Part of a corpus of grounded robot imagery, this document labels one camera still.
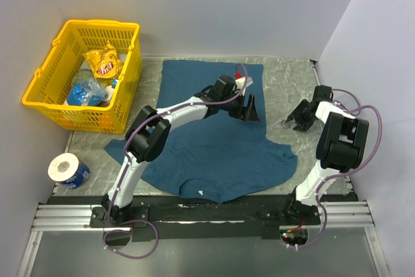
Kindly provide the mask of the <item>blue t-shirt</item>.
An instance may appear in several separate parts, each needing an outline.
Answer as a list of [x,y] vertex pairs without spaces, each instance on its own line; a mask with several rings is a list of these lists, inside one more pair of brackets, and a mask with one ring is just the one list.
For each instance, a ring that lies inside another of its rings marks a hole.
[[[255,95],[259,122],[232,118],[219,111],[171,131],[161,154],[145,168],[140,180],[185,199],[202,198],[223,203],[263,191],[290,179],[297,156],[290,146],[266,137],[265,100],[261,65],[229,64],[188,60],[163,62],[158,108],[184,102],[221,75],[235,79],[235,73],[249,76],[246,88]],[[112,140],[106,152],[121,165],[126,140]]]

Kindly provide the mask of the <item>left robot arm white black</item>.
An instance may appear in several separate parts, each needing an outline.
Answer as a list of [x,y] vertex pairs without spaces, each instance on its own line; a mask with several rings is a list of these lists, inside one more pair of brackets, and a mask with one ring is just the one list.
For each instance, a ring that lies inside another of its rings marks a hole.
[[246,88],[252,77],[233,79],[221,75],[213,85],[178,104],[155,109],[149,105],[138,113],[125,136],[124,160],[114,185],[102,200],[106,220],[113,226],[122,226],[128,220],[128,211],[134,189],[147,165],[163,151],[168,135],[174,129],[193,121],[203,120],[219,111],[232,118],[259,121],[255,97],[249,94],[245,106]]

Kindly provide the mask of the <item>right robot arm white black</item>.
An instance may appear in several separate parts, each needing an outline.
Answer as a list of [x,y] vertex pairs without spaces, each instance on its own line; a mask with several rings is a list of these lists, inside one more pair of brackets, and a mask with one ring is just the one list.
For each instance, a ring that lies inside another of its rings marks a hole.
[[329,86],[317,86],[312,100],[302,100],[281,124],[294,123],[295,130],[305,132],[315,121],[324,124],[315,152],[316,163],[294,188],[283,209],[285,220],[291,224],[311,218],[317,210],[317,200],[336,176],[358,168],[364,156],[369,122],[334,105]]

